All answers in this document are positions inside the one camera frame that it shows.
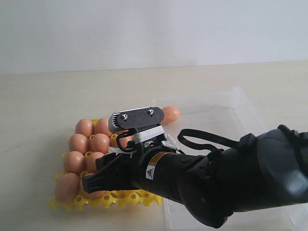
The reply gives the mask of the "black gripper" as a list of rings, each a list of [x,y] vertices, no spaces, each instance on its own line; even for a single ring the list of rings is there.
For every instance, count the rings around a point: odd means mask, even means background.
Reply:
[[[206,170],[211,155],[178,154],[153,148],[143,154],[107,154],[96,173],[82,178],[84,191],[142,189],[184,205],[199,222],[216,228],[214,183]]]

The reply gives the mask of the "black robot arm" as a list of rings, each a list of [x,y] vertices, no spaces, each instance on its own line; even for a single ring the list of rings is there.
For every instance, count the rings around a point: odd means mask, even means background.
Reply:
[[[280,125],[233,141],[183,129],[179,141],[206,155],[188,155],[167,141],[112,153],[84,176],[84,191],[142,189],[182,204],[204,225],[220,228],[234,213],[308,201],[308,135]]]

